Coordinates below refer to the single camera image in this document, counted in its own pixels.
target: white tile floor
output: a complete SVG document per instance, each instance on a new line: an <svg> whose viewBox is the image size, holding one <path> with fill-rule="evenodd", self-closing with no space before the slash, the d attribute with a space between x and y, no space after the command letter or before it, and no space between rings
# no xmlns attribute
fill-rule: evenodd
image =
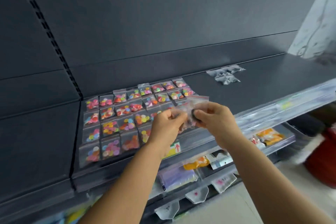
<svg viewBox="0 0 336 224"><path fill-rule="evenodd" d="M302 165L281 163L281 172L309 199L336 219L336 190L316 180ZM263 224L243 183L216 199L177 219L176 224L205 223Z"/></svg>

